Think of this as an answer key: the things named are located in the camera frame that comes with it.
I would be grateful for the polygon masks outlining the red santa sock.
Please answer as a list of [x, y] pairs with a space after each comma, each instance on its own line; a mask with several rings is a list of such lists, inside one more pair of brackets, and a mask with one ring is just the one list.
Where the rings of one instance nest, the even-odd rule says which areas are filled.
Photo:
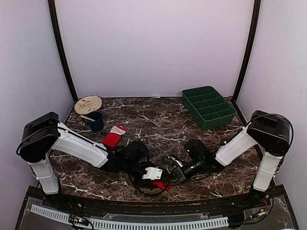
[[151, 184], [156, 188], [169, 191], [172, 183], [171, 182], [169, 182], [169, 183], [164, 182], [164, 181], [161, 181], [161, 180], [153, 180], [153, 181], [151, 181]]

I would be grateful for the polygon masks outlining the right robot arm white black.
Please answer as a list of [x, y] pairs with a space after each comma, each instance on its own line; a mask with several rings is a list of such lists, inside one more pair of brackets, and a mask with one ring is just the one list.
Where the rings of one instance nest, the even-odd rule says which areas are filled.
[[263, 156], [253, 181], [253, 191], [245, 196], [245, 204], [255, 208], [263, 201], [262, 192], [269, 188], [293, 139], [294, 127], [289, 119], [257, 110], [240, 131], [215, 153], [210, 152], [201, 140], [192, 139], [184, 146], [191, 159], [189, 162], [181, 161], [175, 155], [164, 157], [164, 162], [172, 166], [171, 185], [179, 185], [199, 173], [221, 172], [250, 148], [262, 148]]

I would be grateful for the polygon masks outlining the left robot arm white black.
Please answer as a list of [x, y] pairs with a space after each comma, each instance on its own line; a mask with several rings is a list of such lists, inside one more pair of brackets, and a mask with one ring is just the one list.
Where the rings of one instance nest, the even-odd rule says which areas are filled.
[[125, 172], [138, 191], [142, 188], [169, 190], [171, 176], [150, 162], [148, 148], [139, 141], [126, 146], [111, 147], [77, 134], [59, 121], [58, 114], [49, 112], [24, 127], [16, 154], [26, 161], [41, 184], [48, 199], [63, 209], [68, 199], [60, 192], [48, 155], [57, 150], [83, 160], [105, 172]]

